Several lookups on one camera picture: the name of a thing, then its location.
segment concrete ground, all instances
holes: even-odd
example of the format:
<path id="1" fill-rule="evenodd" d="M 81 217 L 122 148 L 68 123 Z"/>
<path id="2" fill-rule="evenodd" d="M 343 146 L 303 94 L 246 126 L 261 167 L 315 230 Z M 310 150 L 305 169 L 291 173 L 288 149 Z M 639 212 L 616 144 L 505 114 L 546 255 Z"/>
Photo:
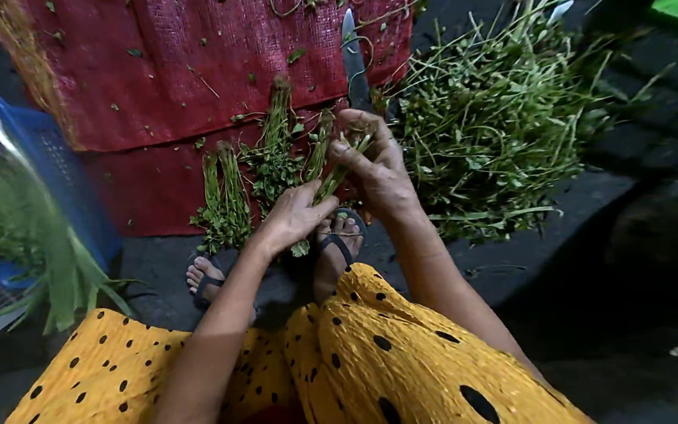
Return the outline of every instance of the concrete ground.
<path id="1" fill-rule="evenodd" d="M 585 12 L 595 1 L 579 0 L 568 25 L 589 26 Z M 497 2 L 431 0 L 419 18 L 414 45 L 424 48 L 438 17 L 454 31 L 467 27 L 467 12 L 489 19 Z M 637 14 L 643 27 L 650 19 Z M 617 16 L 616 20 L 630 20 Z M 613 24 L 607 19 L 605 24 Z M 614 66 L 606 78 L 628 92 L 671 62 L 676 67 L 652 92 L 652 107 L 620 124 L 592 146 L 595 165 L 562 182 L 545 231 L 519 232 L 511 241 L 470 247 L 449 245 L 474 288 L 507 323 L 545 377 L 597 422 L 678 423 L 678 273 L 661 275 L 633 265 L 610 268 L 603 261 L 611 227 L 621 208 L 662 175 L 678 169 L 678 30 L 653 29 L 629 46 L 639 68 Z M 0 47 L 0 95 L 27 106 L 22 82 Z M 197 237 L 126 238 L 119 275 L 147 282 L 131 286 L 130 304 L 140 321 L 191 330 L 201 313 L 192 307 L 184 269 Z M 237 252 L 219 255 L 226 266 Z M 406 286 L 393 247 L 380 224 L 369 229 L 360 261 L 376 267 L 402 294 Z M 309 270 L 305 267 L 292 267 Z M 287 275 L 273 266 L 258 294 L 259 325 L 277 327 L 310 301 L 310 273 Z M 0 333 L 0 422 L 58 352 L 66 335 L 40 336 L 38 320 Z"/>

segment blue plastic basket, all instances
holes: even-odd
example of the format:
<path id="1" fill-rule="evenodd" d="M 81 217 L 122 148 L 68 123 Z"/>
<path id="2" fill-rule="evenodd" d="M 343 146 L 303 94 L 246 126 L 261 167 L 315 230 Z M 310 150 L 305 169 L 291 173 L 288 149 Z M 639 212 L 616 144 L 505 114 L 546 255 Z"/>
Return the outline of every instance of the blue plastic basket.
<path id="1" fill-rule="evenodd" d="M 11 141 L 49 188 L 75 234 L 107 272 L 121 240 L 57 123 L 47 113 L 10 106 L 1 97 L 0 119 Z"/>

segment knife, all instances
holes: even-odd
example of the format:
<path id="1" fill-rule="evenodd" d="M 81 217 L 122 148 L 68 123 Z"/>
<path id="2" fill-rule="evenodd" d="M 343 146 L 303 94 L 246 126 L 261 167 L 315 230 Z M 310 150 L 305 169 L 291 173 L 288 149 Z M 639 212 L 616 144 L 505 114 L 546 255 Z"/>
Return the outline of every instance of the knife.
<path id="1" fill-rule="evenodd" d="M 360 42 L 355 31 L 355 19 L 352 16 L 352 9 L 349 8 L 346 9 L 344 21 L 341 24 L 341 41 L 344 72 L 350 86 L 350 92 L 347 94 L 350 98 L 350 106 L 375 114 L 371 101 L 371 88 L 368 85 L 368 77 L 365 75 L 363 53 L 360 51 Z"/>

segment yellow polka dot skirt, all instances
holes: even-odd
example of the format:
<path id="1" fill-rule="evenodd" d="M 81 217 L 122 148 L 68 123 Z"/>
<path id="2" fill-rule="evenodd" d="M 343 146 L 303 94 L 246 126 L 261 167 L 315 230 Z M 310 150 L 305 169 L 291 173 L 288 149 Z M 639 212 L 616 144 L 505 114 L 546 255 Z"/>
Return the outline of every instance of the yellow polka dot skirt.
<path id="1" fill-rule="evenodd" d="M 95 309 L 7 424 L 147 422 L 188 336 Z M 511 355 L 409 303 L 361 263 L 281 331 L 248 330 L 221 422 L 274 406 L 302 408 L 311 424 L 591 422 Z"/>

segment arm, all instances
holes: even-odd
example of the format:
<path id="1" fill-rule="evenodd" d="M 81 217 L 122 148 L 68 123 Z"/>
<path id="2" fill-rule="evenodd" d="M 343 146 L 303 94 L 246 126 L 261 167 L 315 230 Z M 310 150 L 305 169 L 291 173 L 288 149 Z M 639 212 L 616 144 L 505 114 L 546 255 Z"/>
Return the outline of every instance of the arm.
<path id="1" fill-rule="evenodd" d="M 513 354 L 542 379 L 504 323 L 459 273 L 417 199 L 401 148 L 382 118 L 358 110 L 344 110 L 339 117 L 344 121 L 363 121 L 377 129 L 368 153 L 370 159 L 336 142 L 331 146 L 331 154 L 360 179 L 363 201 L 389 230 L 413 298 L 494 349 Z"/>
<path id="2" fill-rule="evenodd" d="M 284 192 L 248 240 L 226 284 L 177 358 L 154 423 L 216 422 L 268 264 L 305 238 L 339 204 L 330 196 L 312 206 L 320 183 L 314 180 Z"/>

